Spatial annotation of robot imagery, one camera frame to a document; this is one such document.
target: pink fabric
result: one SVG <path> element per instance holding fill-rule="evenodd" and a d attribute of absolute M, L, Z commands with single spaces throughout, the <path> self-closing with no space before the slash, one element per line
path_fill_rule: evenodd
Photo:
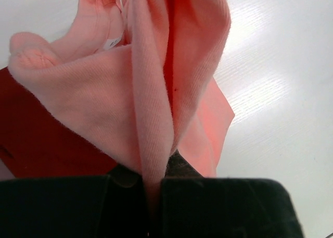
<path fill-rule="evenodd" d="M 9 70 L 63 125 L 141 173 L 153 205 L 177 148 L 215 176 L 234 116 L 212 77 L 229 27 L 226 0 L 80 0 L 53 43 L 15 34 Z"/>

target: fabric fold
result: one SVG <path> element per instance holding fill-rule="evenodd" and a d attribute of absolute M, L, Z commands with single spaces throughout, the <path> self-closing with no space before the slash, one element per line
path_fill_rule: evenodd
<path fill-rule="evenodd" d="M 226 0 L 79 0 L 63 38 L 14 35 L 9 70 L 55 119 L 142 174 L 154 206 L 177 148 L 216 175 L 234 116 L 213 79 L 229 28 Z"/>

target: pink garment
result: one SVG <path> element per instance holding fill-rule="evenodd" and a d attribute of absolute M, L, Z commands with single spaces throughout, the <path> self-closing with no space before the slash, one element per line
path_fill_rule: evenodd
<path fill-rule="evenodd" d="M 170 155 L 213 177 L 234 114 L 213 74 L 226 0 L 80 0 L 69 32 L 10 41 L 9 70 L 64 126 L 142 174 L 151 206 Z"/>

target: pink cloth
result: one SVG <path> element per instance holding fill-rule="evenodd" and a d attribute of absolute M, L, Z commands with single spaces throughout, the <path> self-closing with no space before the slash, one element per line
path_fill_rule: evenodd
<path fill-rule="evenodd" d="M 69 32 L 10 41 L 9 70 L 63 125 L 142 174 L 155 202 L 170 155 L 213 177 L 234 114 L 213 74 L 226 0 L 80 0 Z"/>

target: white label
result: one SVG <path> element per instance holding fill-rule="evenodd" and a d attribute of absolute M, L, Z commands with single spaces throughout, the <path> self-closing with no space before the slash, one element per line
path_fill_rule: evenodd
<path fill-rule="evenodd" d="M 111 48 L 115 47 L 120 42 L 122 37 L 123 37 L 123 34 L 121 34 L 121 36 L 117 39 L 108 39 L 105 42 L 105 45 L 103 46 L 103 49 L 107 51 L 108 49 L 111 49 Z"/>

